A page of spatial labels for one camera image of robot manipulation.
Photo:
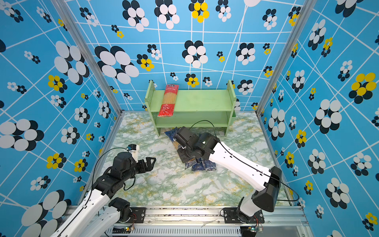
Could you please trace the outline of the dark blue spaghetti box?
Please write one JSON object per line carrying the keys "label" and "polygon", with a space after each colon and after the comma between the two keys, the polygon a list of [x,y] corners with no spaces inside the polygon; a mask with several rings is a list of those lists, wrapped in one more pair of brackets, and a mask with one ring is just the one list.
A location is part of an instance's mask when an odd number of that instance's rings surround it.
{"label": "dark blue spaghetti box", "polygon": [[214,162],[211,162],[209,160],[199,160],[199,163],[194,164],[191,167],[191,170],[196,171],[214,171],[216,170],[216,164]]}

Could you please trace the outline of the blue label spaghetti bag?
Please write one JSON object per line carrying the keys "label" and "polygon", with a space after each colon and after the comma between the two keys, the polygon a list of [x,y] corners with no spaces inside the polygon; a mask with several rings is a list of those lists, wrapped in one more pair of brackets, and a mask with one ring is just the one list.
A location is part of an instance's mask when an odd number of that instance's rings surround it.
{"label": "blue label spaghetti bag", "polygon": [[176,149],[177,153],[180,155],[180,152],[182,151],[181,144],[176,140],[175,136],[177,132],[179,131],[178,127],[173,128],[172,130],[168,130],[165,132],[165,135],[170,139],[172,144],[174,145],[174,148]]}

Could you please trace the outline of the red spaghetti bag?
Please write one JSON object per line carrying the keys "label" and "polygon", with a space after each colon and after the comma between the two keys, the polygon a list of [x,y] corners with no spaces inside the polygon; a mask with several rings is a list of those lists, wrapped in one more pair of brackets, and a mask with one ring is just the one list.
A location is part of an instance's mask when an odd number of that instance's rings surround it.
{"label": "red spaghetti bag", "polygon": [[173,116],[178,91],[178,85],[171,84],[166,86],[158,117],[164,118]]}

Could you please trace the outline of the clear blue-end spaghetti bag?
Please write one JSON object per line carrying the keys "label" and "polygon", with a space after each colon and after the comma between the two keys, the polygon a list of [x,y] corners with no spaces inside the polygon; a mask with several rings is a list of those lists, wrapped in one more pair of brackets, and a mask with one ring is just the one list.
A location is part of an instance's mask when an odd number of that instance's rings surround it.
{"label": "clear blue-end spaghetti bag", "polygon": [[190,168],[192,172],[205,170],[202,160],[196,160],[196,159],[185,163],[185,169],[190,169]]}

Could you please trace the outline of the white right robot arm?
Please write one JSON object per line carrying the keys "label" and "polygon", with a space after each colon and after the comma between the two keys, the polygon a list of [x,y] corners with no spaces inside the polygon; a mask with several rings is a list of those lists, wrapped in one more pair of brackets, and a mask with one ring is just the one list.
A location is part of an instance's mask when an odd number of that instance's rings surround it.
{"label": "white right robot arm", "polygon": [[267,168],[245,158],[210,133],[194,134],[182,127],[174,135],[181,148],[178,154],[183,163],[209,160],[223,166],[253,187],[253,192],[238,204],[238,218],[248,223],[260,210],[274,212],[281,187],[282,171],[276,166]]}

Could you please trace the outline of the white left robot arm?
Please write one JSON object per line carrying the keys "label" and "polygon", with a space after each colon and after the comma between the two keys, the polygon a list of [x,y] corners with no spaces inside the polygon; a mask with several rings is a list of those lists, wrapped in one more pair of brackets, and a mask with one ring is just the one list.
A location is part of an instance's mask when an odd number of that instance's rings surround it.
{"label": "white left robot arm", "polygon": [[156,161],[151,157],[135,160],[130,152],[118,153],[112,166],[97,178],[89,194],[52,236],[99,237],[117,222],[137,221],[130,202],[113,197],[120,189],[127,190],[127,180],[152,171]]}

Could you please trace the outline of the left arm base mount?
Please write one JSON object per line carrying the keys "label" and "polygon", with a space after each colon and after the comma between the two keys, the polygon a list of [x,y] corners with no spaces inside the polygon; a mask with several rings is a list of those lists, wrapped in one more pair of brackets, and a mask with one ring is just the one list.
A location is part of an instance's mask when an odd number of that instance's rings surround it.
{"label": "left arm base mount", "polygon": [[118,223],[140,224],[144,222],[147,210],[145,207],[131,207],[130,202],[120,197],[111,200],[108,206],[115,209],[116,214],[119,215]]}

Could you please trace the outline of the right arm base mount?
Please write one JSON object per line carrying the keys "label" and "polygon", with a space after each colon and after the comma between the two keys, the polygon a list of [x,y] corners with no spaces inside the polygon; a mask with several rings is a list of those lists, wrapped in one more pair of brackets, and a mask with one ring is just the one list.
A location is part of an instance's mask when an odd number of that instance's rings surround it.
{"label": "right arm base mount", "polygon": [[262,210],[257,211],[253,216],[245,215],[240,206],[244,198],[242,198],[237,207],[224,207],[220,211],[220,215],[224,218],[226,224],[263,224],[265,222]]}

